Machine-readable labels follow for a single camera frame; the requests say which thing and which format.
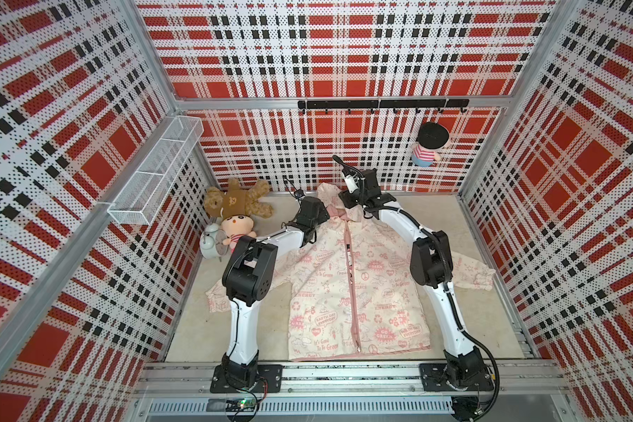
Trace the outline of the cream pink printed jacket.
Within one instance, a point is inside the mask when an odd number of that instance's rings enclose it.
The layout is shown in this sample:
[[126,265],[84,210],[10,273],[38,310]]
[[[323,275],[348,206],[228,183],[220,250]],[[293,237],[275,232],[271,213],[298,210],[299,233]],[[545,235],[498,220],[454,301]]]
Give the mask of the cream pink printed jacket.
[[410,274],[411,245],[346,209],[339,188],[318,187],[330,219],[315,244],[279,258],[272,285],[290,284],[288,358],[335,360],[431,347]]

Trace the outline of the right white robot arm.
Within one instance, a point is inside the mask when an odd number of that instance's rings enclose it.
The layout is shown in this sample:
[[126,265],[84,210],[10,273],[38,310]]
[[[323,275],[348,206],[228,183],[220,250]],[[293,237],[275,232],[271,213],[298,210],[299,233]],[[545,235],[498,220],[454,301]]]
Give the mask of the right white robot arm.
[[411,246],[411,277],[427,293],[441,329],[445,383],[454,390],[495,392],[495,362],[485,362],[484,358],[491,354],[469,334],[457,305],[448,235],[429,230],[393,195],[384,193],[375,169],[361,171],[351,165],[341,166],[346,190],[339,198],[345,207],[362,207],[364,213],[388,225]]

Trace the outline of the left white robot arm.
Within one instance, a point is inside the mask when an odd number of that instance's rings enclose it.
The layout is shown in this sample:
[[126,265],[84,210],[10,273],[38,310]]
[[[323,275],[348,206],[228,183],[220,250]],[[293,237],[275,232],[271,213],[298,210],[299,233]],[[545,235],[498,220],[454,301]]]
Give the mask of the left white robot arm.
[[316,197],[303,197],[295,217],[268,237],[244,234],[237,239],[223,272],[222,284],[231,309],[230,344],[223,355],[217,381],[251,391],[261,380],[258,369],[258,318],[261,302],[274,279],[278,258],[317,240],[318,227],[330,216]]

